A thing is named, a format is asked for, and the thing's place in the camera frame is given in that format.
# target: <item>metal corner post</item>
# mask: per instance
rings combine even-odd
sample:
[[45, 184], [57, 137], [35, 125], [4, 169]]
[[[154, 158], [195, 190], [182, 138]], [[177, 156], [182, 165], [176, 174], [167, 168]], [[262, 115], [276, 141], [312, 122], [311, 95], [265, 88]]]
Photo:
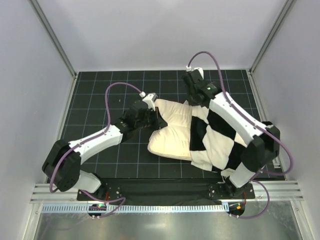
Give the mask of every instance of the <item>metal corner post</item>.
[[58, 51], [60, 57], [62, 58], [64, 64], [68, 68], [70, 74], [72, 75], [73, 78], [76, 76], [76, 71], [73, 68], [71, 62], [69, 61], [64, 49], [62, 48], [54, 30], [52, 29], [44, 11], [42, 10], [41, 6], [39, 5], [37, 0], [28, 0], [33, 7], [36, 15], [38, 16], [40, 22], [42, 23], [45, 31], [47, 32], [48, 36], [50, 37], [53, 45], [55, 46], [56, 50]]
[[250, 73], [254, 73], [257, 69], [257, 66], [264, 56], [265, 52], [267, 51], [269, 45], [271, 44], [272, 40], [276, 36], [277, 32], [279, 31], [280, 27], [282, 26], [283, 22], [285, 21], [286, 17], [288, 16], [290, 10], [294, 6], [297, 0], [286, 0], [285, 4], [283, 5], [277, 19], [275, 20], [271, 31], [269, 32], [267, 38], [265, 39], [258, 55], [256, 56], [255, 60], [253, 61], [252, 67], [250, 69]]

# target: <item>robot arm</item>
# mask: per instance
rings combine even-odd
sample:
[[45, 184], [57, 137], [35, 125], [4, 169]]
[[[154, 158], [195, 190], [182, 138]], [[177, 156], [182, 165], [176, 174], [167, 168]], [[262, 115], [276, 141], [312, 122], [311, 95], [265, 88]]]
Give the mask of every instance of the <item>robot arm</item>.
[[255, 126], [249, 124], [227, 102], [221, 89], [212, 83], [208, 84], [204, 80], [201, 68], [189, 69], [182, 78], [187, 87], [189, 104], [193, 106], [201, 105], [217, 113], [242, 137], [247, 145], [247, 148], [240, 156], [241, 164], [226, 179], [226, 185], [230, 193], [241, 192], [240, 189], [249, 182], [256, 172], [279, 155], [279, 145], [255, 126], [266, 129], [278, 139], [280, 138], [279, 129], [274, 125], [266, 126], [254, 119], [231, 98], [229, 93], [226, 93], [232, 104], [249, 118]]
[[61, 192], [77, 188], [91, 193], [98, 199], [103, 199], [108, 191], [106, 183], [95, 173], [80, 170], [80, 166], [102, 150], [127, 141], [140, 129], [157, 130], [166, 127], [167, 123], [161, 118], [158, 108], [155, 107], [156, 99], [155, 93], [149, 93], [142, 100], [135, 101], [120, 118], [109, 126], [107, 132], [104, 128], [78, 140], [56, 141], [42, 166], [42, 171], [51, 178], [57, 162], [68, 150], [101, 134], [81, 144], [64, 159], [57, 171], [54, 184]]

